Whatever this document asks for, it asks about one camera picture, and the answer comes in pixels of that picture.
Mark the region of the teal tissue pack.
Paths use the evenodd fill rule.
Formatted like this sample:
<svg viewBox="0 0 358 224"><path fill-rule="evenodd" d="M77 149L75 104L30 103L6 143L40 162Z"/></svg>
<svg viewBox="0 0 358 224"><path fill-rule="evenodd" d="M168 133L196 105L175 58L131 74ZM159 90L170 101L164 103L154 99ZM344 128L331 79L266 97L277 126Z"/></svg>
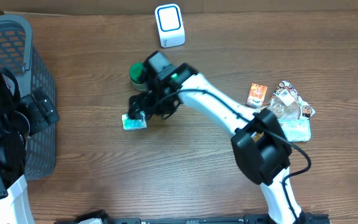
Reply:
<svg viewBox="0 0 358 224"><path fill-rule="evenodd" d="M140 119L130 119L128 114L123 114L121 118L123 130L125 131L135 131L147 128L145 113L143 111L140 112Z"/></svg>

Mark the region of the brown snack pouch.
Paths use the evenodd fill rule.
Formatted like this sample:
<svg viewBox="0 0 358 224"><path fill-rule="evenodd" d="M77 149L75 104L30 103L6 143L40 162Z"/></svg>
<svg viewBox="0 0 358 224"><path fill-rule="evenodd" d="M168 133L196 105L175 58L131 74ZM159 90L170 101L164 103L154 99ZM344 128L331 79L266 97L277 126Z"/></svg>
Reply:
<svg viewBox="0 0 358 224"><path fill-rule="evenodd" d="M304 101L295 87L288 81L281 81L273 91L269 102L257 110L269 109L280 119L308 119L315 114L315 110Z"/></svg>

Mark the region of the green lid jar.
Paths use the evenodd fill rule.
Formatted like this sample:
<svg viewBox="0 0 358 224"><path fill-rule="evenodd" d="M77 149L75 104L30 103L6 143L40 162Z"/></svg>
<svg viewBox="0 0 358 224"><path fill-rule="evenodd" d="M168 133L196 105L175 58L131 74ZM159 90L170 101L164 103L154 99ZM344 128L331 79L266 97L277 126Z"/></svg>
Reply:
<svg viewBox="0 0 358 224"><path fill-rule="evenodd" d="M141 62L134 63L129 70L129 76L132 85L137 91L148 90L147 82L144 80L143 72L144 65Z"/></svg>

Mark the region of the light teal wipes pack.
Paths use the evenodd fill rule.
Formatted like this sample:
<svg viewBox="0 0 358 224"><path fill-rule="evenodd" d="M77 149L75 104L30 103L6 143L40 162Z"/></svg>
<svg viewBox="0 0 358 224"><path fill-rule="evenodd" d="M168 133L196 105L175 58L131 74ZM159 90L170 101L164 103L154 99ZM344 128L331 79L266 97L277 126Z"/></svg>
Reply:
<svg viewBox="0 0 358 224"><path fill-rule="evenodd" d="M278 122L290 142L307 142L311 139L308 119L280 119Z"/></svg>

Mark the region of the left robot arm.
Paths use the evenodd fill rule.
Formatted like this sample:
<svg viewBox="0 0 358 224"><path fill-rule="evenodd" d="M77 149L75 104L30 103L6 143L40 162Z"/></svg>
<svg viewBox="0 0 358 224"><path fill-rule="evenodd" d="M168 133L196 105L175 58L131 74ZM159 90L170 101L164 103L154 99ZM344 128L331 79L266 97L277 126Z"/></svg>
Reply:
<svg viewBox="0 0 358 224"><path fill-rule="evenodd" d="M59 121L42 87L21 96L14 74L0 68L0 223L33 223L25 165L27 140Z"/></svg>

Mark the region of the orange tissue pack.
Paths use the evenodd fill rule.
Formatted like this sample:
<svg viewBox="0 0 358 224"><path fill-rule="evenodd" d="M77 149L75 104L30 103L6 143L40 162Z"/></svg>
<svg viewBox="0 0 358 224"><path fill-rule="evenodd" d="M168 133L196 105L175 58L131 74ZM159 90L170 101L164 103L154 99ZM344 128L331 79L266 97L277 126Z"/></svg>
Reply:
<svg viewBox="0 0 358 224"><path fill-rule="evenodd" d="M265 99L267 87L256 83L251 84L246 105L253 108L260 108Z"/></svg>

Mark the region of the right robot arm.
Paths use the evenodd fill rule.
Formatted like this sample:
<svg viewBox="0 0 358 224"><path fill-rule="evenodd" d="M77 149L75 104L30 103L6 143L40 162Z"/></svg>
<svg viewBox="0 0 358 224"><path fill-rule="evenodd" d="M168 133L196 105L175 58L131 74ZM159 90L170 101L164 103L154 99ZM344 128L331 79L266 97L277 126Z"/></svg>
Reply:
<svg viewBox="0 0 358 224"><path fill-rule="evenodd" d="M175 66L159 51L133 64L129 77L141 90L129 99L129 119L148 121L154 115L167 119L180 105L199 111L231 138L238 168L264 194L269 221L304 222L289 182L290 143L271 111L241 105L192 66Z"/></svg>

